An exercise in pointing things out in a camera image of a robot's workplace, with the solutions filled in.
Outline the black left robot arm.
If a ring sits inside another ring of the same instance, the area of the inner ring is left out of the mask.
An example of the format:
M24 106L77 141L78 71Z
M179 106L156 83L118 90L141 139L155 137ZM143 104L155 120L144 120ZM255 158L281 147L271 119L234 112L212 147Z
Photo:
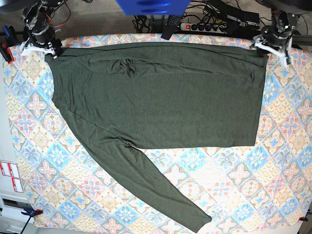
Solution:
M292 63L289 52L295 45L312 45L311 35L297 35L299 17L312 11L310 0L259 0L259 4L271 9L271 25L264 26L260 35L253 37L251 49L263 56L271 53L279 57L283 66Z

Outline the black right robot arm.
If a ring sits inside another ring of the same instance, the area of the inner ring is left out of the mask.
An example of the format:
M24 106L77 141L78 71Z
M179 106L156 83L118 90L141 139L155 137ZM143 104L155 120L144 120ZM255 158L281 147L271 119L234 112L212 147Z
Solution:
M54 24L53 17L56 11L65 5L68 10L67 19ZM65 0L39 0L23 10L22 20L25 23L23 31L24 41L20 49L23 56L28 56L33 51L42 52L57 58L62 53L62 42L56 38L56 32L67 23L71 16L71 10Z

